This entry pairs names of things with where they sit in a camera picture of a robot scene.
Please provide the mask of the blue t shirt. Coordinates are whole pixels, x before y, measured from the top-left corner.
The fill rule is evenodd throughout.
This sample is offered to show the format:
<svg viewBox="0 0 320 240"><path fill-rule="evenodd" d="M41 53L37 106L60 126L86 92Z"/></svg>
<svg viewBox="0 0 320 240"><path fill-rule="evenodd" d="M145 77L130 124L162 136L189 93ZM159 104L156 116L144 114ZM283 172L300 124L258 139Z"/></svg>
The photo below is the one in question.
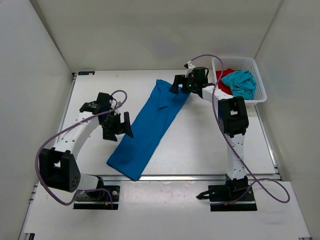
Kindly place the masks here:
<svg viewBox="0 0 320 240"><path fill-rule="evenodd" d="M106 164L127 178L137 181L162 137L185 104L188 93L170 92L172 85L158 79L143 108L136 116L131 130L133 138L125 135Z"/></svg>

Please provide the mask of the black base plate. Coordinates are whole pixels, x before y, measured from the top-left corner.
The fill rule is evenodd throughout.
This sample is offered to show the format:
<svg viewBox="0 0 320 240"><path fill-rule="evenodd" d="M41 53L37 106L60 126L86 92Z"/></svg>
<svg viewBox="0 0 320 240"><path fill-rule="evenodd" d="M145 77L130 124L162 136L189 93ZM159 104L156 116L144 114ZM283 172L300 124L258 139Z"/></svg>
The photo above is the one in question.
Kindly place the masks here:
<svg viewBox="0 0 320 240"><path fill-rule="evenodd" d="M104 185L103 190L90 193L79 193L76 195L75 201L73 203L74 210L111 210L115 211L119 208L120 201L120 185Z"/></svg>
<svg viewBox="0 0 320 240"><path fill-rule="evenodd" d="M255 212L258 210L253 190L240 190L229 194L225 185L209 185L211 212Z"/></svg>

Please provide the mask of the teal t shirt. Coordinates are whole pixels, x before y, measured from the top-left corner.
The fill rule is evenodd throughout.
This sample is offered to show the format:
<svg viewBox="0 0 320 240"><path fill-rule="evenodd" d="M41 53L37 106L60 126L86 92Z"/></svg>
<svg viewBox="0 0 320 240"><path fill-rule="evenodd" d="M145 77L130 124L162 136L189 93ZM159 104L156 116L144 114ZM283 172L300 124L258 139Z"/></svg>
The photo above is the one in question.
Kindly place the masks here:
<svg viewBox="0 0 320 240"><path fill-rule="evenodd" d="M245 100L253 100L255 97L257 83L249 70L232 72L222 82L230 87L235 97L243 97Z"/></svg>

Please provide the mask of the white plastic basket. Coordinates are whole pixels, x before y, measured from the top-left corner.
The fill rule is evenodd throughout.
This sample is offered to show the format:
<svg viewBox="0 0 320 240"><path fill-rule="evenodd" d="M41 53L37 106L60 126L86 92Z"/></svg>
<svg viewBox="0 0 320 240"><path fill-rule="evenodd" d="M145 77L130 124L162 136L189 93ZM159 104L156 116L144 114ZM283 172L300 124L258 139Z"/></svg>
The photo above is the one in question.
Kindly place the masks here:
<svg viewBox="0 0 320 240"><path fill-rule="evenodd" d="M243 97L246 104L256 105L267 100L259 69L253 58L221 56L211 59L214 82L218 88L235 97Z"/></svg>

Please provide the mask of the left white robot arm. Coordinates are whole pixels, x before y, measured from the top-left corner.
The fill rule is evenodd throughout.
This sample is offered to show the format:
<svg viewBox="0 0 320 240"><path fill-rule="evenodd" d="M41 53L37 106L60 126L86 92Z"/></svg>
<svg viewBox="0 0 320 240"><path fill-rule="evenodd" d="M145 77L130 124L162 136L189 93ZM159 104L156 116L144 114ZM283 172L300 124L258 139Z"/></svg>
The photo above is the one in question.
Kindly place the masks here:
<svg viewBox="0 0 320 240"><path fill-rule="evenodd" d="M133 137L130 114L111 112L94 116L91 112L80 112L76 127L67 130L50 149L43 148L39 154L39 175L44 185L69 193L80 190L93 200L100 200L105 194L103 180L99 176L81 173L77 165L78 154L91 133L102 127L102 138L117 141L117 135Z"/></svg>

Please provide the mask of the red t shirt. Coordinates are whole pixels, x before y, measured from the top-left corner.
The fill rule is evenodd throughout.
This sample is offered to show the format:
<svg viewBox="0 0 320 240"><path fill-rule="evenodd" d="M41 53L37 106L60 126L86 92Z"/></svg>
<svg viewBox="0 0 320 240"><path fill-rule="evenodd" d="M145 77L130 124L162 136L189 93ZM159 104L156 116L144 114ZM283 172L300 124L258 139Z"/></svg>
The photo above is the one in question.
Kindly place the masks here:
<svg viewBox="0 0 320 240"><path fill-rule="evenodd" d="M225 85L222 81L222 79L227 76L228 74L231 74L233 73L234 70L231 69L231 68L228 68L228 69L225 69L222 73L222 76L221 76L221 80L220 82L218 83L218 88L223 91L224 93L228 94L228 95L232 95L232 90L229 86Z"/></svg>

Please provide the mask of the dark label sticker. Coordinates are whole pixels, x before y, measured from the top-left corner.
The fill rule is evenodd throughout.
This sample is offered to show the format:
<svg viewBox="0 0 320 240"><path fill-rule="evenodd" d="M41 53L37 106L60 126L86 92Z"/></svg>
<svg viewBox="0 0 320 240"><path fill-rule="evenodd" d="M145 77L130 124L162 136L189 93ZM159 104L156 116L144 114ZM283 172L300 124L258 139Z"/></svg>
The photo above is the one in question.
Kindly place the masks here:
<svg viewBox="0 0 320 240"><path fill-rule="evenodd" d="M78 76L93 76L95 71L79 71L77 73Z"/></svg>

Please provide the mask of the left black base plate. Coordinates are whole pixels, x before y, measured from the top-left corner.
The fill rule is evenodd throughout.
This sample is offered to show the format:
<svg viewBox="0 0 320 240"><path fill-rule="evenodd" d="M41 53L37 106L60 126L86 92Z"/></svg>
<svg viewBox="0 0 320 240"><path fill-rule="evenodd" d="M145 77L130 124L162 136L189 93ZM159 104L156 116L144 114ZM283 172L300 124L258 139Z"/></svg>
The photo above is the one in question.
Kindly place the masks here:
<svg viewBox="0 0 320 240"><path fill-rule="evenodd" d="M120 185L104 185L103 190L90 193L79 193L76 195L75 201L73 203L74 210L111 210L115 211L119 208L120 201Z"/></svg>

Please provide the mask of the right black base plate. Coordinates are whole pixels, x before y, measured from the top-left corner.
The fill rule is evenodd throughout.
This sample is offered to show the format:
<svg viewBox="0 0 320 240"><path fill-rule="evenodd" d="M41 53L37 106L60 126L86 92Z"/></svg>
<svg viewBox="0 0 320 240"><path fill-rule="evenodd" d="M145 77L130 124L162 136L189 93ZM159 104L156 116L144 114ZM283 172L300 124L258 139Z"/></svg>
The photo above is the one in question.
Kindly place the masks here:
<svg viewBox="0 0 320 240"><path fill-rule="evenodd" d="M258 210L253 190L240 190L229 194L225 185L209 185L211 212L255 212Z"/></svg>

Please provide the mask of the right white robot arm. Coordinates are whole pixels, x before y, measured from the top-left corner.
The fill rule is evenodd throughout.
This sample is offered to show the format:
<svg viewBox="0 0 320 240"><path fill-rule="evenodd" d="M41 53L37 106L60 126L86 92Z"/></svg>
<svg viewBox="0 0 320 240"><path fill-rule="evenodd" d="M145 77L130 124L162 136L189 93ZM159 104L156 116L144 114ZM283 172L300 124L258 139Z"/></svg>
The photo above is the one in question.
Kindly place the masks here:
<svg viewBox="0 0 320 240"><path fill-rule="evenodd" d="M186 74L178 74L170 92L178 94L179 86L184 94L197 94L212 103L215 120L227 144L228 169L224 185L210 186L200 193L199 200L215 198L216 202L229 202L238 199L248 189L248 177L241 162L244 157L244 138L249 126L249 118L243 97L236 97L217 88L217 83L208 80L209 69L184 65Z"/></svg>

